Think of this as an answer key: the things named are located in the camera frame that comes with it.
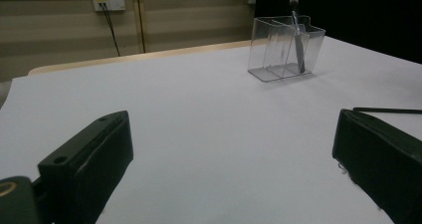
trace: black cable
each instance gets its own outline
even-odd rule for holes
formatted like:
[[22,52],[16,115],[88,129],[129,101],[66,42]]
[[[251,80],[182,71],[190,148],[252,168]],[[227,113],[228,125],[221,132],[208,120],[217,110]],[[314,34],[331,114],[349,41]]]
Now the black cable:
[[105,13],[106,21],[108,22],[109,30],[112,34],[112,39],[114,40],[115,49],[117,50],[117,54],[120,56],[120,51],[118,50],[117,42],[115,41],[115,35],[114,35],[114,27],[112,26],[111,17],[109,16],[108,8],[106,7],[106,4],[100,3],[100,6],[103,9],[103,12]]
[[137,12],[139,13],[139,21],[140,21],[140,36],[142,39],[142,48],[143,48],[143,53],[146,53],[146,49],[145,49],[145,37],[143,36],[143,26],[142,26],[142,16],[140,14],[140,9],[137,9]]

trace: power cord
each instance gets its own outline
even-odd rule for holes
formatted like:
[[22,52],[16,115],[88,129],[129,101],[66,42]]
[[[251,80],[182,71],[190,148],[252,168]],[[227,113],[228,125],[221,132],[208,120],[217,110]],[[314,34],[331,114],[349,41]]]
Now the power cord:
[[106,7],[106,3],[100,3],[100,6],[103,9],[103,12],[105,13],[106,21],[108,22],[109,29],[111,30],[112,39],[114,40],[115,49],[117,50],[117,54],[120,56],[120,51],[118,50],[117,42],[115,41],[114,36],[114,28],[112,27],[111,17],[109,16],[108,8]]

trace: electrical outlet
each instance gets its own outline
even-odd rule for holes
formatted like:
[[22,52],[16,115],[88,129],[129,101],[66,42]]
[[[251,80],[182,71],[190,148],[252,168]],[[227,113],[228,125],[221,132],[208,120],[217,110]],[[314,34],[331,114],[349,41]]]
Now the electrical outlet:
[[124,6],[124,0],[108,0],[108,3],[111,11],[123,11],[126,9]]
[[124,5],[124,0],[93,0],[94,9],[97,12],[102,12],[103,8],[100,6],[101,3],[106,5],[106,8],[109,11],[123,11],[126,9]]
[[97,12],[102,12],[103,8],[100,6],[101,3],[105,4],[107,8],[109,9],[109,2],[108,0],[93,0],[94,1],[94,9]]

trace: transparent pen holder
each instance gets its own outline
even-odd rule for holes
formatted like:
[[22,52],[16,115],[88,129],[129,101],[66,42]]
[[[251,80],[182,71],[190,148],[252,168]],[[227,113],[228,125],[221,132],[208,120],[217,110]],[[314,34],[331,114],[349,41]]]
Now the transparent pen holder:
[[325,30],[311,26],[309,16],[256,18],[248,72],[263,82],[310,74],[317,62]]

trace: screw hole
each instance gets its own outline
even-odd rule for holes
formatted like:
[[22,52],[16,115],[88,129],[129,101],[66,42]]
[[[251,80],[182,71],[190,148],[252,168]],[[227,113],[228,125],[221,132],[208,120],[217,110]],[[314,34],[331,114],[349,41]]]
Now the screw hole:
[[54,163],[56,163],[56,164],[58,164],[58,163],[62,163],[62,162],[64,162],[64,161],[66,161],[66,157],[65,156],[60,156],[60,157],[58,157],[58,158],[56,158],[56,159],[54,159]]

